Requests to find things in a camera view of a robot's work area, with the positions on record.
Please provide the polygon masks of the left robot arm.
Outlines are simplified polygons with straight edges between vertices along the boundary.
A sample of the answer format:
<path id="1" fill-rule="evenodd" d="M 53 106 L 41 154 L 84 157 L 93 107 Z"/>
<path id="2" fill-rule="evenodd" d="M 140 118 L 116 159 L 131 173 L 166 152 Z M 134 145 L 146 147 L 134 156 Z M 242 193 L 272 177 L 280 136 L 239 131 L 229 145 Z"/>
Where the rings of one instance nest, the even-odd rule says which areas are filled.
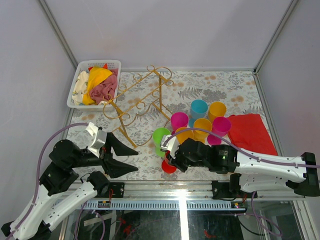
<path id="1" fill-rule="evenodd" d="M 8 239 L 47 239 L 61 221 L 86 201 L 97 196 L 112 196 L 109 179 L 138 170 L 115 160 L 114 156 L 136 155 L 136 150 L 120 142 L 111 132 L 99 131 L 86 148 L 79 148 L 67 139 L 57 142 L 49 154 L 51 163 L 39 177 L 32 200 L 16 220 L 3 224 L 1 231 Z M 104 171 L 91 172 L 74 193 L 55 204 L 78 179 L 75 168 L 95 166 L 101 166 Z"/>

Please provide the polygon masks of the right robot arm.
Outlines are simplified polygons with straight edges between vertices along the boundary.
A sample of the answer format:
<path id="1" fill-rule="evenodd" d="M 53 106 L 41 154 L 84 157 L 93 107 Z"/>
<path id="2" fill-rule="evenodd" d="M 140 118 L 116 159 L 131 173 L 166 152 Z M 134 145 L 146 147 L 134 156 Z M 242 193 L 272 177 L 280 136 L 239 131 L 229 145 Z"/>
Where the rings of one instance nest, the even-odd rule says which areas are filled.
<path id="1" fill-rule="evenodd" d="M 168 163 L 181 172 L 201 167 L 220 175 L 230 175 L 228 192 L 233 197 L 255 191 L 293 190 L 296 195 L 318 197 L 320 185 L 316 158 L 311 152 L 283 157 L 237 148 L 230 145 L 209 146 L 188 138 L 176 137 L 160 145 Z"/>

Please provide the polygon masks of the green wine glass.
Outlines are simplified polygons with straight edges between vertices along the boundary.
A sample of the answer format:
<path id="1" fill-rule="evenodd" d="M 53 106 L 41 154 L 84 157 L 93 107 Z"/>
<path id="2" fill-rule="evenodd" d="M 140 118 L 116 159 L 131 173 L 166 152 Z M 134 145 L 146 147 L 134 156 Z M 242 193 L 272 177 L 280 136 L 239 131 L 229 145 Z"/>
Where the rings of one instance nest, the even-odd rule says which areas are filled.
<path id="1" fill-rule="evenodd" d="M 157 128 L 153 134 L 152 139 L 155 145 L 155 153 L 159 157 L 164 157 L 165 152 L 161 151 L 161 141 L 164 136 L 170 135 L 171 131 L 165 127 Z"/>

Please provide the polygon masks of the red wine glass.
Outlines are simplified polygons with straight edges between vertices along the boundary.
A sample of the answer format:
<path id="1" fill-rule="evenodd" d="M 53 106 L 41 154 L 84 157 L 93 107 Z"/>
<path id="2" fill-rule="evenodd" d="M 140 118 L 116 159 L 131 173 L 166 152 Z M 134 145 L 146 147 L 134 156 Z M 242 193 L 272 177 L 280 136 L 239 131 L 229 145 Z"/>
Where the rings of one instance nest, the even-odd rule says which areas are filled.
<path id="1" fill-rule="evenodd" d="M 173 174 L 177 170 L 177 168 L 175 166 L 169 164 L 167 154 L 165 154 L 165 156 L 164 156 L 164 160 L 161 163 L 161 168 L 167 174 Z"/>

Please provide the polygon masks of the magenta wine glass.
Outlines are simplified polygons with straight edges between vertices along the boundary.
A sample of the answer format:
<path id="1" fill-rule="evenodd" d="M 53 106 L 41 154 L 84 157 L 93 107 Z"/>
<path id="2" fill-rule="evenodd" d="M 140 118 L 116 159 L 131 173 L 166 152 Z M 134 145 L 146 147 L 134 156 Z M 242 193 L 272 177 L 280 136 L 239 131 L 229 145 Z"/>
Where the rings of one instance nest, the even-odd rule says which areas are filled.
<path id="1" fill-rule="evenodd" d="M 231 127 L 232 127 L 232 124 L 230 120 L 226 117 L 220 116 L 220 117 L 216 117 L 213 120 L 211 131 L 220 137 L 224 137 L 225 135 L 228 134 Z M 209 135 L 207 137 L 207 142 L 209 145 L 214 146 L 214 145 L 221 144 L 222 140 L 216 136 Z"/>
<path id="2" fill-rule="evenodd" d="M 176 112 L 170 118 L 170 124 L 172 132 L 175 133 L 177 129 L 181 127 L 187 127 L 189 123 L 189 117 L 184 112 Z"/>

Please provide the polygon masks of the orange wine glass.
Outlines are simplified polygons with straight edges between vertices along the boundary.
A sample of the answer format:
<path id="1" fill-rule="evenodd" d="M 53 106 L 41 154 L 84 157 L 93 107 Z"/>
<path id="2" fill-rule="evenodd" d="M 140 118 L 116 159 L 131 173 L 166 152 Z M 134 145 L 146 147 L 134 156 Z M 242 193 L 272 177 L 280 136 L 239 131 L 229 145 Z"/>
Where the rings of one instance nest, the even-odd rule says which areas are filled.
<path id="1" fill-rule="evenodd" d="M 209 132 L 212 130 L 212 123 L 206 118 L 198 118 L 195 120 L 193 127 L 199 130 L 193 130 L 193 136 L 196 141 L 205 143 Z"/>
<path id="2" fill-rule="evenodd" d="M 178 140 L 178 142 L 180 144 L 182 144 L 183 142 L 185 142 L 188 138 L 193 139 L 194 138 L 194 133 L 192 130 L 190 130 L 188 127 L 180 127 L 178 128 L 175 133 L 178 133 L 176 135 L 176 138 Z"/>
<path id="3" fill-rule="evenodd" d="M 213 102 L 208 109 L 208 119 L 212 123 L 217 117 L 224 117 L 227 107 L 220 101 Z"/>

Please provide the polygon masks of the blue wine glass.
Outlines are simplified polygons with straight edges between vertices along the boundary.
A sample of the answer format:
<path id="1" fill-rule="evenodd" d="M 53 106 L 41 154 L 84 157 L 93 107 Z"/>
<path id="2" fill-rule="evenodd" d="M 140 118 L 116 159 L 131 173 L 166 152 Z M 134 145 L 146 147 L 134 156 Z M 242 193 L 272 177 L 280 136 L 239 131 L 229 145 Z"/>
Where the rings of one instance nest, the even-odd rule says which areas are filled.
<path id="1" fill-rule="evenodd" d="M 208 111 L 208 104 L 202 99 L 195 99 L 190 105 L 190 117 L 188 125 L 190 128 L 194 126 L 197 119 L 204 118 Z"/>

